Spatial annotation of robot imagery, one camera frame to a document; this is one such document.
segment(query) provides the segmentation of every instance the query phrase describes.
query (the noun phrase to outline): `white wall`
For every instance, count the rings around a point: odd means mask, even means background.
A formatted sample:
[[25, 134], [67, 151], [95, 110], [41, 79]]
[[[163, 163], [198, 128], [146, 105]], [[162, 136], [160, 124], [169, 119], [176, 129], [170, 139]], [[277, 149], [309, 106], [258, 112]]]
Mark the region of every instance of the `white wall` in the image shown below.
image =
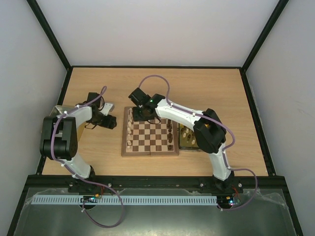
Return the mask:
[[37, 0], [71, 65], [242, 66], [278, 0]]
[[247, 75], [277, 174], [305, 235], [314, 235], [315, 1], [291, 0]]
[[27, 175], [35, 174], [43, 118], [65, 68], [26, 0], [0, 2], [0, 235], [6, 235]]

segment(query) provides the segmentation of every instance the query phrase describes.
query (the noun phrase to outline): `black frame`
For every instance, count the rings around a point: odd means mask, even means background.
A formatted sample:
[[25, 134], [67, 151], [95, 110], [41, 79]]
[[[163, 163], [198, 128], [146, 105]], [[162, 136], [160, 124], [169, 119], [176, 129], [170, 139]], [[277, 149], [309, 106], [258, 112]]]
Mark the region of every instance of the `black frame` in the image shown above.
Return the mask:
[[[259, 188], [261, 189], [281, 189], [283, 191], [286, 204], [289, 207], [289, 212], [291, 215], [291, 219], [293, 221], [293, 225], [295, 231], [298, 235], [303, 235], [301, 226], [299, 224], [299, 220], [297, 218], [293, 202], [285, 181], [284, 177], [277, 176], [276, 171], [272, 162], [272, 158], [268, 149], [268, 145], [264, 136], [264, 132], [261, 126], [261, 122], [259, 119], [259, 115], [257, 112], [257, 108], [252, 96], [252, 91], [246, 76], [246, 71], [248, 70], [250, 64], [254, 60], [255, 56], [257, 55], [259, 49], [261, 48], [262, 44], [264, 43], [265, 39], [267, 38], [269, 32], [271, 31], [272, 27], [276, 23], [277, 19], [279, 18], [280, 14], [284, 10], [286, 4], [289, 0], [279, 0], [277, 6], [275, 7], [272, 15], [270, 16], [268, 22], [266, 23], [263, 31], [261, 32], [258, 40], [256, 41], [254, 47], [252, 48], [248, 58], [246, 59], [244, 65], [242, 67], [238, 66], [71, 66], [68, 62], [63, 50], [58, 43], [53, 31], [51, 30], [43, 12], [41, 11], [38, 3], [36, 0], [27, 0], [29, 3], [32, 11], [34, 12], [36, 18], [38, 19], [39, 23], [41, 24], [43, 30], [45, 31], [47, 37], [49, 38], [51, 44], [53, 45], [56, 53], [60, 57], [64, 67], [67, 70], [67, 74], [64, 80], [63, 88], [60, 93], [58, 99], [58, 105], [62, 105], [65, 93], [69, 84], [69, 80], [71, 77], [71, 73], [73, 68], [75, 67], [98, 67], [98, 68], [191, 68], [191, 69], [239, 69], [242, 82], [244, 85], [244, 90], [247, 96], [247, 100], [249, 103], [249, 107], [252, 113], [253, 122], [256, 128], [257, 136], [259, 139], [261, 151], [263, 154], [263, 158], [265, 161], [266, 169], [268, 172], [267, 177], [258, 177]], [[8, 236], [13, 235], [16, 229], [19, 216], [21, 210], [24, 205], [24, 201], [27, 195], [27, 191], [31, 187], [54, 187], [54, 188], [65, 188], [68, 187], [70, 183], [72, 183], [73, 178], [71, 176], [44, 176], [42, 175], [42, 170], [45, 164], [45, 157], [41, 157], [40, 162], [38, 164], [38, 168], [36, 171], [36, 175], [30, 175], [27, 178], [25, 187], [22, 191], [20, 200], [18, 202], [15, 214], [13, 216]], [[135, 177], [135, 176], [96, 176], [96, 181], [102, 182], [105, 184], [111, 183], [112, 187], [115, 189], [122, 189], [122, 188], [141, 188], [146, 187], [148, 185], [151, 188], [174, 188], [176, 185], [180, 185], [181, 188], [190, 190], [190, 191], [199, 191], [199, 192], [207, 192], [207, 187], [201, 187], [201, 183], [206, 183], [209, 181], [211, 177]], [[240, 177], [243, 188], [254, 188], [255, 181], [253, 177]]]

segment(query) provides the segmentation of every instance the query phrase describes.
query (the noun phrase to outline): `chessboard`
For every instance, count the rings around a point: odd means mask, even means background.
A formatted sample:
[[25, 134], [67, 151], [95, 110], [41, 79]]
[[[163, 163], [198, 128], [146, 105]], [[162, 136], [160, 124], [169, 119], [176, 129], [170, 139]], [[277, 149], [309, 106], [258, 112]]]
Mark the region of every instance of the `chessboard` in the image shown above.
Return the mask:
[[122, 156], [179, 155], [177, 123], [156, 118], [134, 121], [132, 107], [125, 107]]

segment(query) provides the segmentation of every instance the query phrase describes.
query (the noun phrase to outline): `wooden tabletop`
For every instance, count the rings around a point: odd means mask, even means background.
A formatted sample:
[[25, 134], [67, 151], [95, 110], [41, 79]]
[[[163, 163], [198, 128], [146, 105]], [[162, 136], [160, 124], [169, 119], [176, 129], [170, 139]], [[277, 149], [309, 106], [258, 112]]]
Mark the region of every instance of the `wooden tabletop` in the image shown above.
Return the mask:
[[[115, 103], [111, 113], [117, 117], [113, 130], [85, 129], [79, 153], [93, 166], [97, 175], [113, 176], [211, 176], [212, 166], [204, 152], [180, 151], [179, 156], [121, 157], [124, 107], [134, 106], [128, 99], [147, 75], [164, 76], [171, 86], [170, 100], [197, 110], [211, 108], [236, 136], [236, 144], [227, 150], [233, 168], [249, 168], [258, 176], [267, 176], [242, 79], [238, 69], [147, 69], [147, 68], [74, 68], [64, 105], [74, 106], [86, 100], [89, 92], [100, 92], [104, 85], [106, 102]], [[149, 78], [141, 89], [149, 94], [166, 94], [166, 83]], [[231, 142], [226, 135], [226, 143]], [[46, 160], [44, 175], [67, 175], [57, 162]], [[237, 176], [250, 176], [236, 172]]]

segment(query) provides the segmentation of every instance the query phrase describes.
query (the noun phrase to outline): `robotic arm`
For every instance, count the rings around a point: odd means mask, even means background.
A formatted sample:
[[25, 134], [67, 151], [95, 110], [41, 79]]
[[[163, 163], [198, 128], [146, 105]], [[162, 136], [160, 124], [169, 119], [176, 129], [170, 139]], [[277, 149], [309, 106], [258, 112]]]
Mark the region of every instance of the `robotic arm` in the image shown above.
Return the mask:
[[[84, 105], [98, 96], [99, 94], [90, 92], [87, 101], [80, 105]], [[114, 104], [103, 102], [102, 109], [99, 108], [100, 104], [101, 98], [67, 115], [58, 125], [54, 137], [52, 137], [54, 125], [61, 115], [45, 117], [40, 140], [40, 153], [53, 160], [51, 156], [51, 140], [54, 138], [54, 154], [58, 160], [63, 162], [62, 166], [69, 166], [73, 172], [82, 178], [92, 177], [94, 175], [92, 166], [85, 163], [80, 154], [77, 153], [77, 129], [85, 122], [109, 129], [116, 127], [116, 117], [108, 114], [114, 109]]]
[[225, 165], [222, 152], [225, 147], [226, 130], [218, 124], [196, 115], [203, 114], [221, 123], [215, 111], [211, 109], [207, 109], [205, 112], [193, 110], [167, 101], [160, 94], [150, 97], [140, 88], [136, 88], [129, 99], [136, 105], [132, 112], [135, 121], [148, 121], [156, 117], [167, 118], [193, 130], [199, 148], [209, 154], [214, 177], [221, 181], [229, 178], [231, 171]]

